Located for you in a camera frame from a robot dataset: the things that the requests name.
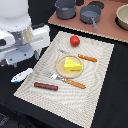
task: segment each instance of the woven placemat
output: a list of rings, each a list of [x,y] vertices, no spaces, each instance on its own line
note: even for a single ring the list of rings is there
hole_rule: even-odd
[[[89,128],[91,127],[114,45],[79,36],[81,44],[77,48],[71,48],[69,39],[72,35],[62,31],[56,35],[34,67],[34,72],[27,77],[14,96],[61,116],[79,126]],[[97,63],[82,60],[84,62],[84,71],[81,76],[73,79],[76,82],[85,84],[86,89],[67,86],[67,84],[61,81],[51,80],[43,75],[43,72],[47,70],[57,73],[54,67],[55,62],[63,55],[63,53],[59,53],[57,48],[86,54],[98,59]],[[33,83],[35,81],[54,84],[59,89],[56,92],[34,88]]]

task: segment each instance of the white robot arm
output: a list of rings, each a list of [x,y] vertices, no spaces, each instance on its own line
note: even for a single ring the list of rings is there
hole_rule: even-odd
[[[0,64],[15,65],[49,46],[49,31],[47,25],[32,29],[28,0],[0,0]]]

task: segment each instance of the yellow cheese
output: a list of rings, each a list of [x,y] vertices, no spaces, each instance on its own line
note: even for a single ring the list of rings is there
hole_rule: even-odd
[[[66,57],[64,69],[65,71],[82,70],[82,65]]]

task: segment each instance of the metal fork tines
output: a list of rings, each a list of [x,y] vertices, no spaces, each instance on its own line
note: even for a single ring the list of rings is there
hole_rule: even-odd
[[[45,75],[46,75],[46,77],[49,77],[53,80],[62,80],[62,81],[64,80],[63,78],[60,78],[56,74],[51,73],[51,72],[47,72]]]
[[[47,73],[45,73],[45,76],[48,78],[54,79],[54,80],[62,80],[63,82],[65,82],[67,84],[74,85],[74,86],[82,88],[82,89],[86,88],[85,85],[83,85],[83,84],[80,84],[78,82],[74,82],[74,81],[66,79],[66,78],[58,77],[54,73],[47,72]]]

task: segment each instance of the knife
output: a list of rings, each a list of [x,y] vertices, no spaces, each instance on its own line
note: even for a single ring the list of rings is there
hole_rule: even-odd
[[[60,52],[64,53],[64,54],[73,54],[73,55],[76,55],[78,56],[79,58],[81,59],[84,59],[84,60],[89,60],[89,61],[92,61],[92,62],[97,62],[97,59],[96,58],[92,58],[92,57],[88,57],[88,56],[84,56],[84,55],[80,55],[80,54],[75,54],[75,53],[69,53],[69,52],[66,52],[66,51],[63,51],[61,49],[58,49]]]

